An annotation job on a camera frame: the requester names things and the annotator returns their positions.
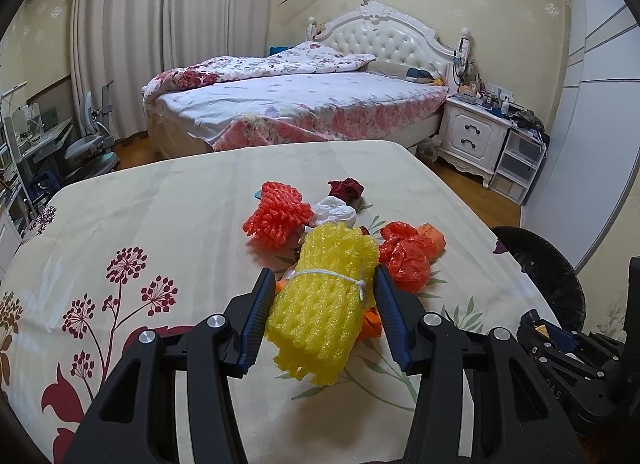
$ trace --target drawer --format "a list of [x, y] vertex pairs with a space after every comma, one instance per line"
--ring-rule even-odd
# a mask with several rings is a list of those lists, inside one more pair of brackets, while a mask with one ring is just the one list
[[502, 126], [492, 121], [485, 121], [472, 113], [452, 108], [449, 115], [449, 127], [462, 135], [474, 139], [474, 142], [484, 142], [494, 145], [493, 142], [500, 135]]
[[489, 164], [494, 156], [494, 147], [470, 137], [466, 130], [464, 133], [460, 133], [455, 129], [447, 129], [442, 148], [460, 158], [468, 159], [487, 170], [491, 170]]

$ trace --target tufted headboard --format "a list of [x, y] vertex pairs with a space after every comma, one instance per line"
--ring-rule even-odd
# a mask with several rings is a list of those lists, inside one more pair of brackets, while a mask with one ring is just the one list
[[[469, 39], [469, 30], [462, 36]], [[447, 86], [456, 87], [454, 51], [438, 41], [436, 31], [377, 1], [329, 21], [314, 40], [343, 54], [373, 54], [381, 61], [435, 69]]]

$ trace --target white storage shelf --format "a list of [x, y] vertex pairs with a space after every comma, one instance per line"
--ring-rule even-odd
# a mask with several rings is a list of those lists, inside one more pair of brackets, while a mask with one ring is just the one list
[[490, 189], [521, 204], [542, 163], [544, 153], [544, 145], [537, 140], [516, 129], [510, 129], [489, 185]]

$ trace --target office chair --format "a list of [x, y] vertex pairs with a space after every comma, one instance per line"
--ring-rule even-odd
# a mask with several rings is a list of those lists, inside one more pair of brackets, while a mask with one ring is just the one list
[[65, 179], [67, 184], [108, 173], [120, 162], [118, 156], [111, 151], [114, 142], [109, 131], [109, 114], [113, 110], [109, 103], [111, 83], [113, 81], [102, 87], [102, 105], [97, 110], [93, 109], [92, 93], [84, 94], [80, 117], [87, 135], [76, 140], [65, 151], [65, 160], [83, 161], [83, 164]]

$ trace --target white nightstand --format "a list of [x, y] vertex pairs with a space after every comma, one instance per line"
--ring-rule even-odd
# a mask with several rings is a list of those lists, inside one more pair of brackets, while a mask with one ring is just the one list
[[448, 98], [445, 105], [438, 155], [458, 171], [482, 177], [488, 189], [495, 173], [511, 121], [500, 119], [480, 106]]

